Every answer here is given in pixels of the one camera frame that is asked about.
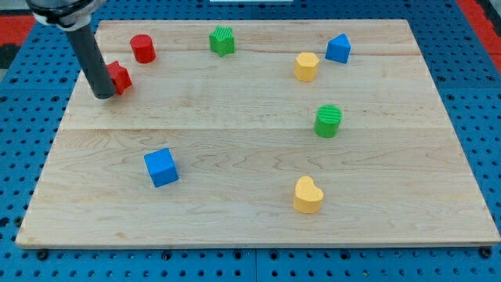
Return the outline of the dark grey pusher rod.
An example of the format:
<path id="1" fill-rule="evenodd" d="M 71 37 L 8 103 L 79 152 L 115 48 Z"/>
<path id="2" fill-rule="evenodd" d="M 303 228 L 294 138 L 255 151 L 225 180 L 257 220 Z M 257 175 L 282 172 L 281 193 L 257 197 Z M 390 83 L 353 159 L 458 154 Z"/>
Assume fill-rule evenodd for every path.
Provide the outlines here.
<path id="1" fill-rule="evenodd" d="M 66 36 L 94 97 L 109 99 L 115 94 L 115 86 L 91 27 L 85 25 L 75 31 L 66 31 Z"/>

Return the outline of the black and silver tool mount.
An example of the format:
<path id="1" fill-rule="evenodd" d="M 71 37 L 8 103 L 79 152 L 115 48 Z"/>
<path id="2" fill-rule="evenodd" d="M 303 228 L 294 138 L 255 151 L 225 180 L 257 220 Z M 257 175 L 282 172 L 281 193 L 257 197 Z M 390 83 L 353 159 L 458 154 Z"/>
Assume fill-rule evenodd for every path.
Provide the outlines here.
<path id="1" fill-rule="evenodd" d="M 55 24 L 64 31 L 76 31 L 90 24 L 92 14 L 106 0 L 26 0 L 35 19 Z"/>

